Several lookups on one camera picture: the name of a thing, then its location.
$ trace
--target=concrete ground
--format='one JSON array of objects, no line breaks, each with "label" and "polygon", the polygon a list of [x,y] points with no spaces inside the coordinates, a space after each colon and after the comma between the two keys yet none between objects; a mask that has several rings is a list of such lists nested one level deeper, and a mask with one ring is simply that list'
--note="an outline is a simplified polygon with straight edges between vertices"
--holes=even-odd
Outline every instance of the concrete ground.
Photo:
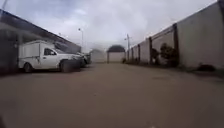
[{"label": "concrete ground", "polygon": [[223,128],[224,81],[121,64],[0,79],[7,128]]}]

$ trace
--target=cloud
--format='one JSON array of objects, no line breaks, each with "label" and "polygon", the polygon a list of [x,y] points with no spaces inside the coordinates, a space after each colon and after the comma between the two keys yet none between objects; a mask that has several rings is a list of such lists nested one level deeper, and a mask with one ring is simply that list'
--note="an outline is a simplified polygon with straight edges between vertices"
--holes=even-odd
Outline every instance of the cloud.
[{"label": "cloud", "polygon": [[216,0],[9,0],[6,10],[85,46],[137,44]]}]

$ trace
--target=white pickup truck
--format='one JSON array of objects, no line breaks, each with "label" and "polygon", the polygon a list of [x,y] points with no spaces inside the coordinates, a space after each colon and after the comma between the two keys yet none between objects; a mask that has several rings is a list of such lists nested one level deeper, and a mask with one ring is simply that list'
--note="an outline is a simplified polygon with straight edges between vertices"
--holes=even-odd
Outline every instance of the white pickup truck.
[{"label": "white pickup truck", "polygon": [[19,68],[25,72],[33,69],[60,69],[69,72],[73,67],[80,67],[80,58],[80,55],[67,54],[56,49],[54,44],[42,40],[19,46]]}]

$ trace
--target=lamp post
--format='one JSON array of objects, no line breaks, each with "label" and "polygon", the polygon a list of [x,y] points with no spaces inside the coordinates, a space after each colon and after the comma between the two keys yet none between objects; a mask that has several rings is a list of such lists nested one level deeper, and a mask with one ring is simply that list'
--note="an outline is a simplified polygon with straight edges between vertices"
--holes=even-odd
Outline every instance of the lamp post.
[{"label": "lamp post", "polygon": [[127,34],[127,38],[125,38],[124,40],[128,41],[128,60],[129,60],[129,50],[130,50],[130,36]]},{"label": "lamp post", "polygon": [[81,33],[82,33],[82,46],[84,44],[84,33],[83,30],[81,28],[78,29]]}]

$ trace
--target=dirt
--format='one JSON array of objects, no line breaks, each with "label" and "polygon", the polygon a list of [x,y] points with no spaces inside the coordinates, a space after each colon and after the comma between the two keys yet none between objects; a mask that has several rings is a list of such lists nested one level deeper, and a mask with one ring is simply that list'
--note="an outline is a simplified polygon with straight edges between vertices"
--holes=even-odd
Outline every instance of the dirt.
[{"label": "dirt", "polygon": [[223,128],[224,80],[122,64],[0,79],[7,128]]}]

